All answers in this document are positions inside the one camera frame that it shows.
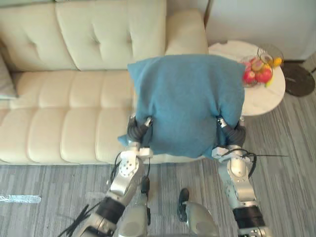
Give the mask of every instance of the blue cushion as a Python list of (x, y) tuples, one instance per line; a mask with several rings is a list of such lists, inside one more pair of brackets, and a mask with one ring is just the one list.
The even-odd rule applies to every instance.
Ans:
[(154, 154), (211, 157), (226, 140), (222, 116), (236, 126), (244, 101), (244, 65), (213, 55), (170, 55), (128, 65), (138, 95), (136, 120), (153, 118)]

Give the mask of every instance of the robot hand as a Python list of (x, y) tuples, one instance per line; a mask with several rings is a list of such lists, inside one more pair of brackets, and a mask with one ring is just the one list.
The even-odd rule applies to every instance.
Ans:
[(240, 118), (235, 128), (231, 128), (222, 117), (218, 118), (217, 122), (222, 128), (229, 146), (243, 146), (246, 139), (246, 127), (244, 126), (243, 117)]

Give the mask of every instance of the gray pillow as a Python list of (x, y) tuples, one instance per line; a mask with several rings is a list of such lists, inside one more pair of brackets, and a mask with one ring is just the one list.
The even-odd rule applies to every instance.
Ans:
[(0, 54), (0, 100), (10, 100), (16, 97), (11, 76)]

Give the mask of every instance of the carpet floor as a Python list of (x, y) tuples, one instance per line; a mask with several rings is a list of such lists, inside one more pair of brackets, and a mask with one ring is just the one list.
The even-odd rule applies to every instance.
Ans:
[[(244, 148), (260, 157), (251, 178), (266, 223), (276, 237), (316, 236), (316, 92), (246, 119)], [(180, 190), (205, 205), (221, 237), (237, 237), (237, 225), (218, 175), (218, 162), (152, 165), (149, 235), (187, 233), (177, 220)], [(56, 237), (87, 204), (107, 190), (108, 165), (0, 166), (0, 194), (40, 195), (40, 204), (0, 203), (1, 237)]]

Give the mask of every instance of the black wire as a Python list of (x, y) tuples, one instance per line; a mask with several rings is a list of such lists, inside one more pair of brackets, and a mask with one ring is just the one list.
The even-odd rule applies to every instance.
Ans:
[(66, 236), (71, 237), (74, 234), (74, 231), (76, 230), (76, 228), (78, 227), (78, 225), (84, 221), (85, 219), (87, 219), (91, 214), (90, 212), (95, 209), (98, 205), (100, 205), (101, 202), (98, 202), (97, 204), (95, 204), (93, 207), (91, 207), (88, 210), (89, 205), (86, 205), (83, 210), (81, 211), (81, 213), (79, 214), (79, 216), (74, 220), (74, 222), (68, 226), (62, 233), (60, 233), (60, 235), (58, 237), (61, 237), (63, 234), (66, 234)]
[(116, 176), (116, 174), (117, 174), (117, 169), (118, 169), (119, 164), (120, 164), (120, 162), (117, 163), (117, 161), (118, 161), (118, 158), (119, 158), (120, 154), (121, 154), (121, 152), (118, 153), (118, 155), (117, 155), (117, 157), (115, 158), (115, 161), (114, 161), (114, 167), (113, 167), (113, 169), (112, 169), (112, 171), (111, 171), (111, 175), (110, 175), (110, 182), (111, 182), (111, 183), (113, 183), (113, 181), (114, 181), (114, 179), (115, 179), (115, 176)]
[(149, 177), (149, 173), (150, 173), (150, 158), (148, 160), (148, 171), (147, 171), (147, 178)]
[(225, 154), (223, 154), (222, 156), (226, 156), (232, 152), (235, 152), (235, 151), (243, 151), (245, 152), (245, 154), (243, 154), (241, 157), (253, 157), (253, 161), (252, 161), (252, 166), (251, 166), (251, 169), (248, 173), (248, 178), (250, 178), (252, 176), (252, 174), (254, 173), (255, 169), (256, 169), (256, 166), (257, 166), (257, 157), (288, 157), (288, 156), (281, 156), (281, 155), (256, 155), (252, 152), (249, 152), (243, 148), (236, 148), (236, 149), (232, 149), (228, 152), (226, 152)]

